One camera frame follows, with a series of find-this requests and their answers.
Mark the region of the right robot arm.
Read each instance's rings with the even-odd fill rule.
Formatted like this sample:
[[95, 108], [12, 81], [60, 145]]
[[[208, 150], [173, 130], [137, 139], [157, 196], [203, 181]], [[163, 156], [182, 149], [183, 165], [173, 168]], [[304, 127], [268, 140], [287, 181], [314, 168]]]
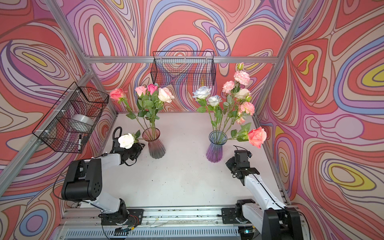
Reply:
[[253, 195], [252, 199], [238, 200], [232, 213], [222, 213], [224, 222], [233, 220], [250, 223], [263, 240], [308, 240], [302, 228], [300, 213], [280, 201], [266, 186], [259, 171], [250, 166], [251, 152], [235, 150], [226, 166], [234, 178], [241, 181]]

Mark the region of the pink grey glass vase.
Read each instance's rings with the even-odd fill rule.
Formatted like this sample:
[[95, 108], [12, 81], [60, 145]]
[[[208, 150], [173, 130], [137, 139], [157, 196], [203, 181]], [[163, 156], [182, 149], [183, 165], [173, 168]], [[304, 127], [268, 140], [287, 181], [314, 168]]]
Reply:
[[153, 159], [160, 159], [166, 153], [166, 148], [160, 140], [161, 132], [157, 128], [146, 129], [142, 136], [143, 139], [148, 142], [149, 153]]

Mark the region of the pink carnation stem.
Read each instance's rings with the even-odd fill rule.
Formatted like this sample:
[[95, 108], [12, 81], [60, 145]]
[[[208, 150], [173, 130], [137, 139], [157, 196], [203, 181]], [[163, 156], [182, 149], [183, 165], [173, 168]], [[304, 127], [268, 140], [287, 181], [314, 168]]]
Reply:
[[236, 103], [251, 102], [251, 92], [247, 89], [251, 78], [250, 75], [244, 71], [245, 64], [237, 64], [234, 73], [234, 80], [228, 81], [224, 84], [222, 92], [225, 94], [226, 101], [223, 103], [224, 112], [229, 114]]

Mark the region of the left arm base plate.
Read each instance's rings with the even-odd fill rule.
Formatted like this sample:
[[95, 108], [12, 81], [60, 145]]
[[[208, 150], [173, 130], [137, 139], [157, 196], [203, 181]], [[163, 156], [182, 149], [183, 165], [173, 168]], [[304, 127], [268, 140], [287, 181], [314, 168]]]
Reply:
[[113, 214], [100, 213], [98, 217], [102, 221], [102, 226], [123, 226], [131, 227], [141, 225], [144, 209], [123, 209]]

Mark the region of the purple glass vase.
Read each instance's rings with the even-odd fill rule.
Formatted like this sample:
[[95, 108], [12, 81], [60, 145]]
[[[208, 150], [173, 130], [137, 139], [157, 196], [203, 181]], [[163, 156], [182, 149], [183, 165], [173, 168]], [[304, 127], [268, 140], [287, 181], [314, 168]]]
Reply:
[[206, 152], [206, 158], [211, 163], [218, 163], [223, 157], [223, 145], [228, 140], [227, 135], [223, 131], [212, 131], [209, 134], [210, 145]]

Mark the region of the silver tape roll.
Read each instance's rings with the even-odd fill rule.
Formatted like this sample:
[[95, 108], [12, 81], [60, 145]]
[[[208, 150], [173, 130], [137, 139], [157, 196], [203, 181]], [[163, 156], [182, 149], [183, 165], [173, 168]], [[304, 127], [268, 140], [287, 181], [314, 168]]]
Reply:
[[90, 125], [90, 126], [92, 126], [94, 124], [94, 121], [90, 117], [87, 117], [87, 116], [82, 115], [82, 114], [75, 114], [72, 117], [72, 119], [75, 121], [78, 121], [80, 123]]

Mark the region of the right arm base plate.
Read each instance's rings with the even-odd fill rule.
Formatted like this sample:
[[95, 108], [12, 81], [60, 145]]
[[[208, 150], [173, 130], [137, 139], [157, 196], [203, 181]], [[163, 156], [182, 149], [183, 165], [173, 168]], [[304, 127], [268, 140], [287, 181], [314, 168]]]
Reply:
[[250, 224], [251, 222], [243, 216], [242, 207], [245, 204], [255, 204], [252, 199], [237, 200], [233, 208], [222, 208], [218, 217], [222, 218], [224, 224]]

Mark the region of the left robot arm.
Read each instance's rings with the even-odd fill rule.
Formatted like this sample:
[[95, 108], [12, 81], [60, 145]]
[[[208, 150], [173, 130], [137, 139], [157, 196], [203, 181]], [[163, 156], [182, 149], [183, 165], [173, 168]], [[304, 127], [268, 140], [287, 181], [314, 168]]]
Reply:
[[103, 170], [125, 165], [127, 161], [137, 161], [145, 144], [134, 143], [130, 149], [114, 147], [109, 153], [99, 157], [74, 161], [69, 165], [65, 176], [61, 196], [63, 200], [85, 202], [101, 211], [99, 217], [103, 226], [132, 224], [124, 200], [115, 198], [103, 190]]

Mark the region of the pale pink rose stem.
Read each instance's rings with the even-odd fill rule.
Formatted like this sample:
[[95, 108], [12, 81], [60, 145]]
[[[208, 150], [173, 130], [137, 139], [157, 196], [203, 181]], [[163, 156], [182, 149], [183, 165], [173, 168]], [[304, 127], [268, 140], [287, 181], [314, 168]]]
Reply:
[[151, 95], [146, 87], [140, 86], [135, 88], [135, 93], [137, 94], [136, 104], [139, 109], [139, 117], [143, 118], [146, 129], [149, 126], [146, 123], [146, 118], [148, 118], [147, 113], [150, 111], [150, 106], [148, 105], [149, 101], [151, 101]]

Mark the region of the blue white rose stem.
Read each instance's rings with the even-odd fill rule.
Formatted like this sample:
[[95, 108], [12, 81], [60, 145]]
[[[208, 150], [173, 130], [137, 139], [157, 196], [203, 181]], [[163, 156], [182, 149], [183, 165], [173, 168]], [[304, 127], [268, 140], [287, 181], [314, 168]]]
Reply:
[[220, 106], [221, 98], [216, 95], [208, 98], [208, 110], [214, 131], [219, 131], [223, 119], [223, 110]]

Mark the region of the red pink rose stem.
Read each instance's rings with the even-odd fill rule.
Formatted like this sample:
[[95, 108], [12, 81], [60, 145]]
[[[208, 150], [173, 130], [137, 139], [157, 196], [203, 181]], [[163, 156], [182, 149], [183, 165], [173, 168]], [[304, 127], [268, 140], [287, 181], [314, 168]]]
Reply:
[[139, 125], [142, 127], [143, 130], [148, 128], [148, 125], [145, 122], [144, 116], [141, 116], [141, 117], [144, 119], [144, 124], [145, 124], [146, 128], [144, 128], [144, 126], [139, 121], [139, 118], [140, 118], [139, 113], [142, 112], [144, 110], [144, 108], [139, 104], [139, 102], [137, 102], [139, 112], [137, 114], [135, 114], [133, 111], [133, 108], [130, 106], [130, 104], [128, 102], [127, 94], [123, 89], [117, 88], [117, 89], [111, 91], [110, 92], [110, 99], [116, 101], [118, 104], [123, 104], [125, 106], [127, 112], [128, 112], [127, 117], [130, 118], [131, 120], [136, 120], [139, 123]]

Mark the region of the black marker pen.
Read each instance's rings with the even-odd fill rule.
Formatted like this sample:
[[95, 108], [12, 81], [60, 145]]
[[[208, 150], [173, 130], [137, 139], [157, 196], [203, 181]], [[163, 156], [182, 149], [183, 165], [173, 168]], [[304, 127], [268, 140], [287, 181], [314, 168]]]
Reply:
[[82, 152], [82, 135], [79, 135], [79, 141], [78, 141], [78, 152]]

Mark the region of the cream blush rose stem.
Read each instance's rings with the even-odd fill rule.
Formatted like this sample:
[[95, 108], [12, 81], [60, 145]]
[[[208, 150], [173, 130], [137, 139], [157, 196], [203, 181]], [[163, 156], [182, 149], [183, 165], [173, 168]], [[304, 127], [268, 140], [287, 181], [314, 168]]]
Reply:
[[174, 99], [174, 95], [168, 88], [159, 88], [152, 95], [152, 100], [154, 102], [154, 113], [152, 114], [152, 125], [155, 128], [155, 121], [159, 119], [157, 116], [158, 112], [164, 108], [165, 103], [171, 103]]

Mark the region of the cream white rose stem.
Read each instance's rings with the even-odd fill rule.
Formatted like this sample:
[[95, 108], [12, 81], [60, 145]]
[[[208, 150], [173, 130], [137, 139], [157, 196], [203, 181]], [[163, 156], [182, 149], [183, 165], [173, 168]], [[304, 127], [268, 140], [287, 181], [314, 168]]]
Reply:
[[214, 117], [212, 115], [212, 113], [214, 112], [214, 107], [212, 107], [208, 103], [208, 98], [211, 96], [211, 91], [212, 91], [212, 88], [209, 88], [207, 86], [202, 86], [199, 89], [197, 89], [195, 92], [193, 92], [193, 98], [200, 105], [200, 107], [197, 108], [197, 112], [209, 114], [213, 131], [215, 131], [217, 130], [217, 123], [214, 121]]

